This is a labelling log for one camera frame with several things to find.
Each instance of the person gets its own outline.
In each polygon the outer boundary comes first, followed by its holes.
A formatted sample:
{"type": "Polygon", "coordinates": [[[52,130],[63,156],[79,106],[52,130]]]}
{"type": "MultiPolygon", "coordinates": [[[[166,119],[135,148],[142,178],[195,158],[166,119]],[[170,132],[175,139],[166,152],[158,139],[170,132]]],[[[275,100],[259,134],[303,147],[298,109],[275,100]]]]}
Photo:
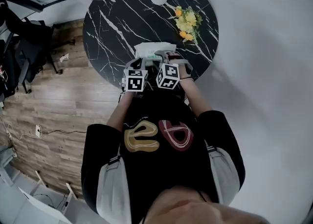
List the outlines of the person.
{"type": "Polygon", "coordinates": [[[86,203],[110,224],[267,223],[228,207],[245,180],[236,138],[184,65],[179,75],[190,107],[169,93],[126,92],[106,125],[88,127],[86,203]]]}

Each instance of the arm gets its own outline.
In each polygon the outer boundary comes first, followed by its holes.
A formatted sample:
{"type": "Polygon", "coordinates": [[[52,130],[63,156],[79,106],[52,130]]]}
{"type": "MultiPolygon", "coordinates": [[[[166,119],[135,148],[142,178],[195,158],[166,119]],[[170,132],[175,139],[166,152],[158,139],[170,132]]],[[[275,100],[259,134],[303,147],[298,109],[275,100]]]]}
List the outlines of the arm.
{"type": "Polygon", "coordinates": [[[122,131],[126,113],[128,111],[129,106],[132,103],[133,96],[134,92],[126,92],[124,94],[124,96],[118,103],[117,107],[115,108],[114,112],[112,113],[111,117],[109,118],[107,126],[122,131]]]}
{"type": "MultiPolygon", "coordinates": [[[[189,74],[186,72],[185,65],[179,66],[179,75],[181,79],[185,79],[190,77],[189,74]]],[[[200,114],[206,111],[212,110],[211,106],[205,101],[204,97],[202,96],[200,90],[196,86],[196,84],[193,82],[193,80],[181,80],[180,82],[181,87],[184,89],[191,109],[194,112],[196,117],[199,117],[200,114]]]]}

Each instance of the black and white cube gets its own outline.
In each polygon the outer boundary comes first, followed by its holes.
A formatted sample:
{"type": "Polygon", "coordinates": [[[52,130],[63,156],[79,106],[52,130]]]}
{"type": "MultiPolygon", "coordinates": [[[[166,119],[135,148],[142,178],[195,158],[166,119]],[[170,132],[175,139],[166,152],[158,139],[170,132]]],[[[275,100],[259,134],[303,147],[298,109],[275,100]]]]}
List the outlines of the black and white cube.
{"type": "Polygon", "coordinates": [[[125,69],[125,91],[143,92],[148,77],[147,70],[125,69]]]}
{"type": "Polygon", "coordinates": [[[174,89],[178,82],[179,82],[178,65],[163,64],[156,77],[157,86],[163,89],[174,89]]]}

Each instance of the office chair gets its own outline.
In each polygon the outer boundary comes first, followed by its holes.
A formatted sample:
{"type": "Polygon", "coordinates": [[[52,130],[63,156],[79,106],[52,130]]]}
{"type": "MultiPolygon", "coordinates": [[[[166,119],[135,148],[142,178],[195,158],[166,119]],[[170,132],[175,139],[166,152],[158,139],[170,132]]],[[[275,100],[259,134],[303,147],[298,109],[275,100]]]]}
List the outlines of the office chair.
{"type": "Polygon", "coordinates": [[[19,83],[22,84],[26,93],[30,93],[31,90],[26,89],[25,80],[31,83],[36,74],[43,70],[43,65],[47,61],[52,64],[57,74],[63,73],[62,69],[56,69],[50,51],[66,44],[74,45],[75,40],[51,46],[53,31],[58,26],[49,27],[45,25],[44,21],[30,22],[27,18],[23,22],[8,8],[5,0],[0,0],[0,15],[2,17],[0,23],[5,20],[6,26],[11,32],[6,43],[10,43],[14,34],[21,38],[14,57],[21,69],[19,83]]]}

